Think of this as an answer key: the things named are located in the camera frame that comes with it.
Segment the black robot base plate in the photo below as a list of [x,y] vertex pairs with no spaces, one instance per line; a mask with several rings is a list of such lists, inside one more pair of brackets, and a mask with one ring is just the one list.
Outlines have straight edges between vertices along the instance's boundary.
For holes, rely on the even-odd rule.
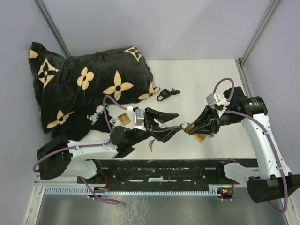
[[207,191],[209,186],[240,186],[222,175],[224,159],[95,160],[97,173],[89,185],[110,191]]

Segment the small padlock keys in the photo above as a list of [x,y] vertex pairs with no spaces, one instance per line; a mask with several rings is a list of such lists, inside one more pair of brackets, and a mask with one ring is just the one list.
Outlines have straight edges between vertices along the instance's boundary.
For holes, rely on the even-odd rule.
[[153,143],[155,142],[156,139],[153,139],[153,140],[150,140],[149,141],[149,148],[150,148],[150,151],[152,152],[152,148],[153,148]]

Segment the large brass padlock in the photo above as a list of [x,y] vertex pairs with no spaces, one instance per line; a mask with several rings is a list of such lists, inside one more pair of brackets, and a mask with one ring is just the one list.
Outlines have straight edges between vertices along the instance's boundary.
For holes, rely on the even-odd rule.
[[114,127],[116,126],[125,126],[127,124],[131,123],[131,119],[126,113],[123,113],[119,115],[117,118],[112,120],[112,125]]

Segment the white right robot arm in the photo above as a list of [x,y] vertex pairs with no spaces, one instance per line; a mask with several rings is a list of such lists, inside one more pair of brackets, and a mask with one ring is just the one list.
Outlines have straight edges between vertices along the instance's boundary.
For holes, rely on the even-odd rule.
[[220,183],[230,179],[245,186],[255,203],[288,198],[300,187],[300,176],[285,163],[270,128],[268,110],[259,96],[247,97],[240,86],[223,93],[210,94],[207,106],[185,132],[189,135],[214,135],[221,126],[241,123],[255,152],[258,171],[234,160],[220,162],[215,178]]

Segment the brass padlock long shackle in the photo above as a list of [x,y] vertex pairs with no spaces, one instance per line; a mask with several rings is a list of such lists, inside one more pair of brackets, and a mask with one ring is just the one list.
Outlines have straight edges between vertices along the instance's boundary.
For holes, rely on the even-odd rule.
[[202,142],[207,137],[207,135],[205,135],[205,134],[196,134],[196,135],[194,135],[194,137],[199,142]]

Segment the small brass padlock top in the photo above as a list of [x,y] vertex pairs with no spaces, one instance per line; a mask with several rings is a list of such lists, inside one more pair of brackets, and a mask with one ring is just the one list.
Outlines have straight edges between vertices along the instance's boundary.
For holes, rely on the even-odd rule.
[[195,125],[193,123],[188,123],[188,122],[181,123],[180,126],[183,129],[183,131],[189,135],[192,133],[192,131],[195,128]]

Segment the black padlock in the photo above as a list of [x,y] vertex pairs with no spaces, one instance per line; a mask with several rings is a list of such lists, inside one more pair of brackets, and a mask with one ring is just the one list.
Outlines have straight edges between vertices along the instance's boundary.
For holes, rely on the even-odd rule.
[[171,96],[171,92],[168,89],[163,89],[157,96],[157,101],[161,102],[163,100],[166,100],[170,96]]

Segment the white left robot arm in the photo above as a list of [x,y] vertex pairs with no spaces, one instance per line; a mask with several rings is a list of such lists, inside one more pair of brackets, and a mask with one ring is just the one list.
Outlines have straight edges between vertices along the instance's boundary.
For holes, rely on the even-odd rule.
[[33,170],[39,173],[41,180],[76,176],[98,183],[104,177],[100,160],[124,158],[134,151],[136,144],[150,137],[163,143],[169,141],[183,128],[165,124],[178,116],[149,107],[143,110],[129,106],[112,122],[109,139],[82,142],[57,136],[37,151],[38,161]]

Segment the black padlock keys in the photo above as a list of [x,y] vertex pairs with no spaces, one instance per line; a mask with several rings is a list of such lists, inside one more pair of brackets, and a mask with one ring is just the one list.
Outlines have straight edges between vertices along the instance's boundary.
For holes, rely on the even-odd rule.
[[179,90],[176,90],[175,88],[172,87],[172,90],[170,91],[170,93],[172,95],[177,95],[177,94],[180,94],[180,91]]

